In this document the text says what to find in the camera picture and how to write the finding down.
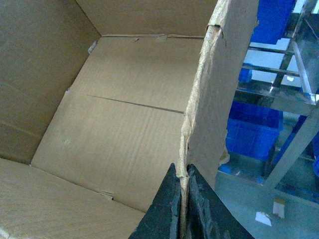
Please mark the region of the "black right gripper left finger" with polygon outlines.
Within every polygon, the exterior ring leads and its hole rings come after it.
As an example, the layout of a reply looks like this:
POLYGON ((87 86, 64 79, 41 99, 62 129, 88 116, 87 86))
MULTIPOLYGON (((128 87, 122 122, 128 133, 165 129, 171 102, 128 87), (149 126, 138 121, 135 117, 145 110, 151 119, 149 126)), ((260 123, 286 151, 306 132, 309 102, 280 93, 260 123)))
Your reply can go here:
POLYGON ((180 223, 180 180, 172 163, 131 239, 177 239, 180 223))

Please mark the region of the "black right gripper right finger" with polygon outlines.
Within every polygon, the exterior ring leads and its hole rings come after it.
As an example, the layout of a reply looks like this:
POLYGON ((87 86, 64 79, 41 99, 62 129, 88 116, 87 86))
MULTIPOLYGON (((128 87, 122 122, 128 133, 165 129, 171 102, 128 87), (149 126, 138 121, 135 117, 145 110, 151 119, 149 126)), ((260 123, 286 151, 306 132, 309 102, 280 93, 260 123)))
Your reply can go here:
POLYGON ((235 219, 195 165, 189 175, 188 220, 192 239, 252 239, 235 219))

